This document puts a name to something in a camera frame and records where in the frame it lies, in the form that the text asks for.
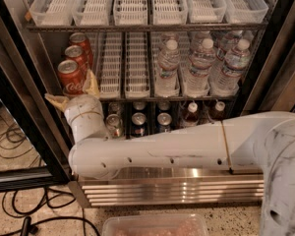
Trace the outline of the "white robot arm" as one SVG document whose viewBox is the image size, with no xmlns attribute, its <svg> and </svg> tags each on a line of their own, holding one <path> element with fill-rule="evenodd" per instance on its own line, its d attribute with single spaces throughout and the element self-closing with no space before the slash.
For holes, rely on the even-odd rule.
<svg viewBox="0 0 295 236">
<path fill-rule="evenodd" d="M 74 173 L 108 180 L 128 167 L 254 166 L 265 180 L 260 236 L 295 236 L 295 113 L 269 111 L 113 140 L 103 122 L 93 72 L 87 72 L 81 94 L 69 98 L 48 93 L 45 98 L 65 114 L 73 131 L 68 160 Z"/>
</svg>

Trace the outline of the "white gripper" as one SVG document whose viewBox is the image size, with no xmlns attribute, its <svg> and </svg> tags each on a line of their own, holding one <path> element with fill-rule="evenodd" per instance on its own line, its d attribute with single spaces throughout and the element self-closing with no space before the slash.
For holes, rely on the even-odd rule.
<svg viewBox="0 0 295 236">
<path fill-rule="evenodd" d="M 102 104 L 98 100 L 100 92 L 97 79 L 92 70 L 87 71 L 83 92 L 86 94 L 74 97 L 70 101 L 67 96 L 62 95 L 46 93 L 44 97 L 54 107 L 64 112 L 75 143 L 87 138 L 109 139 Z"/>
</svg>

